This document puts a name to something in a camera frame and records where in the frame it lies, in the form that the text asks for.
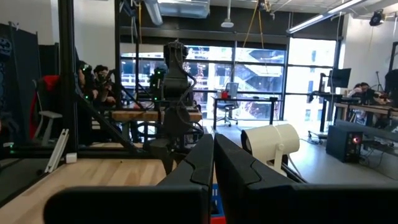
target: ceiling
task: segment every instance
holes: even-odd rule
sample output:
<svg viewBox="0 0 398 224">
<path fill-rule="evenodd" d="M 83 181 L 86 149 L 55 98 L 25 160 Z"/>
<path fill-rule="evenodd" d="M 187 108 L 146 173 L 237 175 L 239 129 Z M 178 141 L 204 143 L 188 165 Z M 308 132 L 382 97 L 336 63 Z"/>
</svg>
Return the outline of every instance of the ceiling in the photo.
<svg viewBox="0 0 398 224">
<path fill-rule="evenodd" d="M 375 4 L 381 0 L 367 0 L 366 2 L 356 6 L 366 7 Z M 232 0 L 232 7 L 242 7 L 253 9 L 256 5 L 256 0 Z M 310 12 L 323 13 L 328 9 L 340 5 L 342 0 L 269 0 L 271 9 L 273 11 L 288 11 L 288 12 Z M 214 6 L 227 6 L 228 0 L 210 0 L 210 4 Z"/>
</svg>

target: computer tower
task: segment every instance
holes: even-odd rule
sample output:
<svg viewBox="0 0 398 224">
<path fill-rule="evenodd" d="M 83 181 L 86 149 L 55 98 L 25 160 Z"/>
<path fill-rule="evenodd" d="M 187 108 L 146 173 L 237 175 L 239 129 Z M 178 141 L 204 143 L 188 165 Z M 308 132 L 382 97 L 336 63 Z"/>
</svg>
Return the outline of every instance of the computer tower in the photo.
<svg viewBox="0 0 398 224">
<path fill-rule="evenodd" d="M 341 162 L 359 161 L 363 133 L 347 127 L 329 126 L 326 153 Z"/>
</svg>

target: ceiling duct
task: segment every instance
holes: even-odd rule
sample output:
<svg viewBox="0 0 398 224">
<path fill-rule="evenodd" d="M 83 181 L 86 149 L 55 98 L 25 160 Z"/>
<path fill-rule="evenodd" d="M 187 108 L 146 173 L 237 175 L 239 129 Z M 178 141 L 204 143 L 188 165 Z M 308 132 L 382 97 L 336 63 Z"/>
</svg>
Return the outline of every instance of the ceiling duct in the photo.
<svg viewBox="0 0 398 224">
<path fill-rule="evenodd" d="M 158 0 L 163 16 L 204 19 L 210 13 L 210 0 Z"/>
</svg>

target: computer monitor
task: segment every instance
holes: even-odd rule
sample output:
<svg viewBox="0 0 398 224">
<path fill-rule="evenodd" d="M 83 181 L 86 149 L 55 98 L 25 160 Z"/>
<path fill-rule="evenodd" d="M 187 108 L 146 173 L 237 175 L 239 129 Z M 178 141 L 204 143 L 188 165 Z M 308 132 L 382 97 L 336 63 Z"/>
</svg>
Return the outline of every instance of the computer monitor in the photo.
<svg viewBox="0 0 398 224">
<path fill-rule="evenodd" d="M 330 70 L 328 86 L 333 88 L 347 88 L 350 75 L 350 68 Z"/>
</svg>

